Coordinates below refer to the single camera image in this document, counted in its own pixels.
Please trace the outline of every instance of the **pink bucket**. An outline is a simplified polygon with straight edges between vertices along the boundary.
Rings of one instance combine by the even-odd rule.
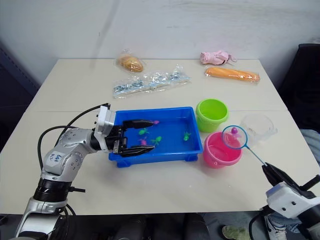
[[[214,169],[236,164],[241,156],[242,149],[232,149],[225,145],[221,131],[214,132],[205,139],[203,159]]]

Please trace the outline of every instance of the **pink toy fish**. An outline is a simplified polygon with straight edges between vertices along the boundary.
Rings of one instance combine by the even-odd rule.
[[[147,146],[147,141],[146,141],[147,137],[145,137],[144,139],[139,139],[140,141],[140,145],[143,145],[143,146]]]

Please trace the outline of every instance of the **green bucket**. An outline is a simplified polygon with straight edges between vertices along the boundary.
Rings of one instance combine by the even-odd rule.
[[[201,132],[212,133],[228,119],[227,106],[217,99],[205,99],[196,106],[196,123]]]

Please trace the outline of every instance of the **white table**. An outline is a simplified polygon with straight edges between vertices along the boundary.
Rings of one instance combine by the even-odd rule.
[[[34,112],[82,112],[108,102],[114,110],[195,107],[206,98],[223,101],[230,111],[283,111],[286,106],[257,59],[225,64],[260,74],[260,83],[205,76],[199,60],[145,60],[146,72],[172,72],[176,64],[184,67],[192,83],[162,92],[135,93],[127,99],[112,97],[115,81],[129,75],[112,59],[60,59],[48,75],[28,110]]]
[[[238,124],[252,111],[231,111],[227,122]],[[260,111],[278,133],[252,149],[266,162],[285,170],[300,185],[319,173],[319,167],[288,111]],[[78,112],[26,112],[0,154],[0,213],[21,214],[40,177],[37,157],[39,135],[64,125]],[[93,127],[96,113],[74,125]],[[60,131],[49,132],[42,155],[50,150]],[[202,141],[208,134],[201,133]],[[247,150],[239,163],[223,169],[197,162],[171,161],[117,168],[103,152],[87,155],[73,182],[86,193],[71,192],[68,202],[79,215],[224,212],[258,210],[271,188],[260,162]],[[320,186],[312,189],[320,195]]]

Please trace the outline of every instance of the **blue plastic tray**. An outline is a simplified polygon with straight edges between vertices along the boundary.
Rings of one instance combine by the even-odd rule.
[[[128,139],[128,147],[141,145],[140,140],[144,138],[148,145],[154,145],[151,140],[158,136],[161,136],[162,139],[159,145],[155,145],[155,149],[139,156],[122,157],[110,153],[109,160],[116,161],[118,168],[129,167],[132,164],[176,160],[191,162],[196,161],[198,154],[203,152],[192,107],[117,111],[115,125],[122,125],[123,121],[133,119],[159,121],[159,123],[147,127],[149,133],[144,135],[139,135],[141,129],[129,128],[124,134]],[[184,141],[185,132],[191,134],[187,141]]]

